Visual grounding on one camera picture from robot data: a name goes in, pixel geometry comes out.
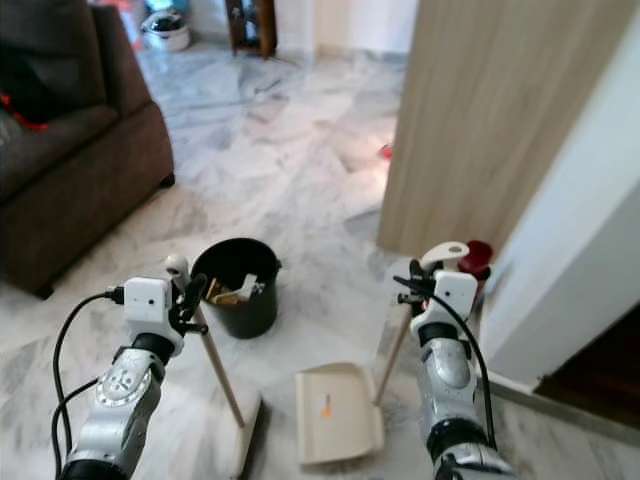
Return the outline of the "white trash piece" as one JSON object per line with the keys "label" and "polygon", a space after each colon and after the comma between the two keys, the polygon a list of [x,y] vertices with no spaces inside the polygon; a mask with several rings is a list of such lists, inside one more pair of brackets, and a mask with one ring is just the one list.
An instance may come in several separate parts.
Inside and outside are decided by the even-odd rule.
{"label": "white trash piece", "polygon": [[247,273],[244,275],[241,288],[236,292],[236,298],[239,302],[250,302],[256,294],[261,293],[265,288],[266,284],[261,282],[259,276]]}

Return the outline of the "black plastic bucket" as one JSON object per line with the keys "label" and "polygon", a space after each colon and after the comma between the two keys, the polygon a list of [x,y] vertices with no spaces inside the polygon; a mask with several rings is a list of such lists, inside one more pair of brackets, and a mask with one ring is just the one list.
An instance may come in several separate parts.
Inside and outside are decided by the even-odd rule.
{"label": "black plastic bucket", "polygon": [[280,269],[282,262],[269,244],[260,239],[241,237],[224,239],[206,248],[195,260],[191,274],[204,274],[209,282],[216,278],[233,289],[241,288],[247,273],[259,276],[266,288],[250,302],[212,305],[206,301],[230,337],[253,339],[268,332],[275,323],[278,307],[276,276]]}

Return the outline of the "cream dustpan with wooden handle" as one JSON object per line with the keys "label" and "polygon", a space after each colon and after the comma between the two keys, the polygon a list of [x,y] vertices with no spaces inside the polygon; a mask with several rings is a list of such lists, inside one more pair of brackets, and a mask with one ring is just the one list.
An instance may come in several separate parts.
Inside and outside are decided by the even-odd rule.
{"label": "cream dustpan with wooden handle", "polygon": [[[457,270],[466,242],[449,241],[431,247],[417,260],[426,273]],[[476,456],[492,445],[490,422],[483,408],[488,376],[483,357],[474,353],[475,334],[468,320],[456,326],[436,317],[433,296],[428,306],[404,306],[384,365],[378,375],[365,366],[338,362],[311,367],[294,376],[297,393],[298,440],[302,465],[328,465],[380,451],[387,443],[383,403],[390,378],[404,347],[415,342],[417,388],[421,399],[419,425],[431,457],[449,451]]]}

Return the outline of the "dark wooden stand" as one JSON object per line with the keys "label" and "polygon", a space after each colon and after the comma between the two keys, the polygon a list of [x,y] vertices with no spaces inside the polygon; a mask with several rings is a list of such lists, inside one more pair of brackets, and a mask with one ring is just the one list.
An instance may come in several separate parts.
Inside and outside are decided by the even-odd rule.
{"label": "dark wooden stand", "polygon": [[273,59],[278,45],[275,0],[223,0],[230,50]]}

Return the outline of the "red spray can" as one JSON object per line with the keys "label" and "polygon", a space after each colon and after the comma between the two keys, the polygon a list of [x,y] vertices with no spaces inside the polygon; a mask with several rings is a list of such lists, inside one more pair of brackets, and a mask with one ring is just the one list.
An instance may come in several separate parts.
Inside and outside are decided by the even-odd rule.
{"label": "red spray can", "polygon": [[471,239],[465,244],[467,252],[457,261],[457,270],[475,276],[479,283],[486,282],[492,275],[494,248],[480,239]]}

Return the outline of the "brown cardboard scrap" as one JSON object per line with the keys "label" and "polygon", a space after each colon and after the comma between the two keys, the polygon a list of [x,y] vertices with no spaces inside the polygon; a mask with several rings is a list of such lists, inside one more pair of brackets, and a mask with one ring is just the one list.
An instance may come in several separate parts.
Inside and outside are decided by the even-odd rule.
{"label": "brown cardboard scrap", "polygon": [[237,305],[241,301],[241,294],[237,289],[227,287],[214,278],[210,280],[205,300],[211,305]]}

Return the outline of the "dark wooden staircase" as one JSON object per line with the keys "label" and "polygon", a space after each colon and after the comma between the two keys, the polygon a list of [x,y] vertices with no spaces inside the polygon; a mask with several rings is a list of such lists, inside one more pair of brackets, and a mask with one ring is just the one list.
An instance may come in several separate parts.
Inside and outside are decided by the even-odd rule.
{"label": "dark wooden staircase", "polygon": [[535,392],[582,408],[640,408],[640,303],[541,379]]}

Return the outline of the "dark brown fabric sofa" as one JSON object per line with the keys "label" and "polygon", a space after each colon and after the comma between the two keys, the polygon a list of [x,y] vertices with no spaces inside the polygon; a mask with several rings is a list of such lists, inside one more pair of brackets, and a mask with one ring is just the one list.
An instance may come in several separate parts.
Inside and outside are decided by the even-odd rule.
{"label": "dark brown fabric sofa", "polygon": [[90,0],[0,0],[3,282],[47,298],[56,280],[175,179],[163,111],[119,10]]}

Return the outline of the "red cloth item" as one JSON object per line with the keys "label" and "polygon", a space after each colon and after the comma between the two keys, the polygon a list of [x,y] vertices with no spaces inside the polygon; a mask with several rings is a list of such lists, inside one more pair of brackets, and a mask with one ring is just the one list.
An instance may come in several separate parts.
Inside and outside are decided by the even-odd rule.
{"label": "red cloth item", "polygon": [[1,93],[0,104],[1,110],[3,110],[5,114],[8,114],[9,118],[14,120],[14,123],[17,123],[20,127],[26,129],[26,131],[46,131],[46,129],[49,128],[49,123],[36,122],[36,120],[28,119],[27,116],[20,113],[9,93]]}

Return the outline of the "light wood panel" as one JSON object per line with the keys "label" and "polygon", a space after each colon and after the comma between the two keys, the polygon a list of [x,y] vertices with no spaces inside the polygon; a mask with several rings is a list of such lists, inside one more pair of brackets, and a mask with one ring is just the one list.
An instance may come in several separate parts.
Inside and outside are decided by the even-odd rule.
{"label": "light wood panel", "polygon": [[376,243],[503,250],[640,0],[420,0]]}

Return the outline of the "wooden handled broom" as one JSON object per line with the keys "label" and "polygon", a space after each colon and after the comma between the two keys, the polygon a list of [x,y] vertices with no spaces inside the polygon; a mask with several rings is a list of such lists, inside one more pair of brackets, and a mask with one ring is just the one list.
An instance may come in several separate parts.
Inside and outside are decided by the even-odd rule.
{"label": "wooden handled broom", "polygon": [[[184,291],[192,278],[187,257],[182,253],[170,253],[165,257],[164,268],[175,289]],[[215,440],[221,448],[218,458],[228,467],[229,480],[251,480],[256,474],[264,436],[268,433],[270,410],[262,402],[260,389],[230,376],[212,335],[210,308],[205,302],[200,306],[209,330],[207,334],[197,334],[197,338],[204,347],[230,415],[230,420],[216,429]]]}

